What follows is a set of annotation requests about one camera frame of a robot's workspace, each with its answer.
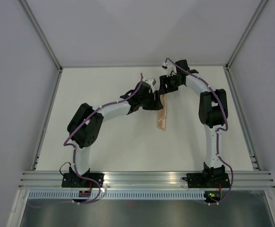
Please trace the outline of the peach cloth napkin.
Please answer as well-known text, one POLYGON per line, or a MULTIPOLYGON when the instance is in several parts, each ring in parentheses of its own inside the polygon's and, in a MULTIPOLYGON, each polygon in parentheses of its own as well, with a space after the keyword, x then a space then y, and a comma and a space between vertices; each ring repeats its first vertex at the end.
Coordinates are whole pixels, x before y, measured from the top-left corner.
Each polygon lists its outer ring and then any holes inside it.
POLYGON ((167 122, 167 99, 166 95, 160 95, 160 100, 163 108, 157 112, 157 128, 166 131, 167 122))

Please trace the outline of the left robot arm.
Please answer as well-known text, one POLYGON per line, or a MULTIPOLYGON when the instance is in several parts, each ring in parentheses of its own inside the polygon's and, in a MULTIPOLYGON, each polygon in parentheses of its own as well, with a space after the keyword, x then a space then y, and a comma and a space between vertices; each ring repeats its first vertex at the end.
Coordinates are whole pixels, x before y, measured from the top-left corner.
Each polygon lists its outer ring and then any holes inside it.
POLYGON ((161 95, 165 94, 165 85, 155 90, 154 79, 141 80, 134 89, 121 95, 115 101, 98 106, 83 103, 79 106, 67 126, 68 138, 63 146, 73 148, 71 172, 72 181, 78 187, 89 183, 90 148, 98 138, 104 122, 119 116, 125 116, 143 110, 158 111, 163 109, 161 95))

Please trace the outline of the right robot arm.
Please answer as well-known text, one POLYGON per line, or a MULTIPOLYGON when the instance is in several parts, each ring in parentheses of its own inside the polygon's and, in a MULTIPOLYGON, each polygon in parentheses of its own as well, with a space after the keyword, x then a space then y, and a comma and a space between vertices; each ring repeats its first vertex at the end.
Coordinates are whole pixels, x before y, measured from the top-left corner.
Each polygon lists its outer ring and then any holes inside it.
POLYGON ((205 129, 206 157, 201 173, 188 173, 182 179, 189 188, 229 188, 230 180, 222 161, 222 132, 228 129, 227 94, 215 89, 191 70, 186 60, 173 62, 166 59, 162 65, 167 74, 160 77, 161 95, 178 91, 185 85, 199 96, 198 116, 205 129))

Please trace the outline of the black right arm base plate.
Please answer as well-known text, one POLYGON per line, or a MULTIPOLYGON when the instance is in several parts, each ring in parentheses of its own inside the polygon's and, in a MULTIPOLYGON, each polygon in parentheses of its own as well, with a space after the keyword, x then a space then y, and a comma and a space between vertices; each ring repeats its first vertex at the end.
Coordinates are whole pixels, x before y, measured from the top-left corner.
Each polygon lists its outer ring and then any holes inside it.
POLYGON ((230 180, 227 173, 213 176, 205 177, 202 173, 187 173, 182 180, 187 182, 188 188, 205 188, 205 189, 219 189, 229 188, 230 180))

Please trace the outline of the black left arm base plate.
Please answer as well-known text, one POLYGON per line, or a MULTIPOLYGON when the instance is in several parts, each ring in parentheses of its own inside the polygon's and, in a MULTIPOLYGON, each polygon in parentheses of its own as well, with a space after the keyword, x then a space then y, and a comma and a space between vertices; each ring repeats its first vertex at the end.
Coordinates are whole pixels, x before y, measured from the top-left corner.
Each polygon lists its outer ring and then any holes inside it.
POLYGON ((98 188, 95 181, 102 187, 104 182, 103 173, 86 173, 84 179, 75 172, 65 173, 62 180, 62 188, 98 188))

